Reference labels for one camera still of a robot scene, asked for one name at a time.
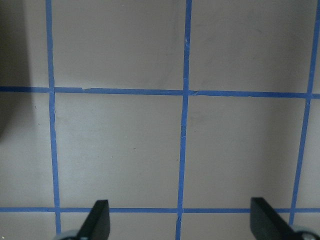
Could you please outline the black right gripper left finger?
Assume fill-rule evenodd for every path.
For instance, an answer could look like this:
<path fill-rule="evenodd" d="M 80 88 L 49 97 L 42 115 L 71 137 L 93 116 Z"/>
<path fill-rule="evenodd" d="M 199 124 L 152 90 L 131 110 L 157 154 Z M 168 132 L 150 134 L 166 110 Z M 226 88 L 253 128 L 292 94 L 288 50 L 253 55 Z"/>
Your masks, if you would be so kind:
<path fill-rule="evenodd" d="M 97 200 L 76 235 L 77 240 L 107 240 L 111 231 L 108 200 Z"/>

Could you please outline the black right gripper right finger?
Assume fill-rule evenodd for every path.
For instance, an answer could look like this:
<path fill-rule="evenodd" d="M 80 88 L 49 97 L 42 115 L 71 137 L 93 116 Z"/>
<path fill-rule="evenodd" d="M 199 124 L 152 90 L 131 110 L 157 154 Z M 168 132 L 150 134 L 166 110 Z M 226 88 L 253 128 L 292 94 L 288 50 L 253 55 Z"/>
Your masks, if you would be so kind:
<path fill-rule="evenodd" d="M 262 197 L 250 199 L 250 230 L 256 240 L 305 240 L 309 232 L 296 231 Z"/>

